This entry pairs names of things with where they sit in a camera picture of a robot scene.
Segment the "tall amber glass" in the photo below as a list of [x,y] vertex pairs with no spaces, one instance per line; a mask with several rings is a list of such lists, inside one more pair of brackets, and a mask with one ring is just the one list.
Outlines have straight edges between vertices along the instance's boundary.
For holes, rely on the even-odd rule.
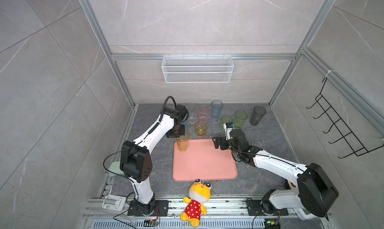
[[185,152],[188,149],[189,140],[190,134],[188,131],[185,131],[184,135],[181,135],[176,138],[176,143],[180,152]]

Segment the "clear glass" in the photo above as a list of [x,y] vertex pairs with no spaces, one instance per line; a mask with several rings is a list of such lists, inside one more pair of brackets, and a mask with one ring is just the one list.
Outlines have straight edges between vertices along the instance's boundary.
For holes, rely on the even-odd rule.
[[193,116],[189,116],[188,118],[188,122],[190,124],[195,124],[197,122],[197,118],[196,117],[193,117]]

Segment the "pink plastic tray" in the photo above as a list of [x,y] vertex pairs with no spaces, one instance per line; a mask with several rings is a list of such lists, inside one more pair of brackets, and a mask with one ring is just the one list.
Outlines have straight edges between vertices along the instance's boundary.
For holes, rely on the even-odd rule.
[[214,147],[211,139],[190,140],[186,151],[174,145],[173,179],[177,182],[233,180],[238,176],[229,150]]

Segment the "blue tall glass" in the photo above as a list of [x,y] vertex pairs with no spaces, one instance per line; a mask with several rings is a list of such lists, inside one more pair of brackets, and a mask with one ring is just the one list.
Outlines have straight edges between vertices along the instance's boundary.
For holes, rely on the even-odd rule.
[[224,104],[220,100],[211,102],[211,118],[217,120],[220,117]]

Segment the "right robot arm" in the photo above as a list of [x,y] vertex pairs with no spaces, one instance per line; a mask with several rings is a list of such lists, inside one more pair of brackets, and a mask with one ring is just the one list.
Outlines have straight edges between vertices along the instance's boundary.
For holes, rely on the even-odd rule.
[[272,172],[294,185],[293,189],[269,190],[260,202],[263,213],[272,215],[281,209],[293,209],[303,221],[328,218],[339,192],[320,165],[290,162],[252,146],[241,129],[227,128],[224,137],[212,140],[216,149],[230,150],[241,162]]

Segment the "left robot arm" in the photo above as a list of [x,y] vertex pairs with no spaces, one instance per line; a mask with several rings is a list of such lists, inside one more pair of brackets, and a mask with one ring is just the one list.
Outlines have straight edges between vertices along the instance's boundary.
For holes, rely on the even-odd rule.
[[149,179],[153,169],[151,153],[163,136],[178,138],[185,133],[182,122],[188,115],[184,105],[178,104],[175,108],[163,106],[157,120],[140,137],[123,143],[120,170],[131,181],[136,206],[145,216],[155,209],[155,194]]

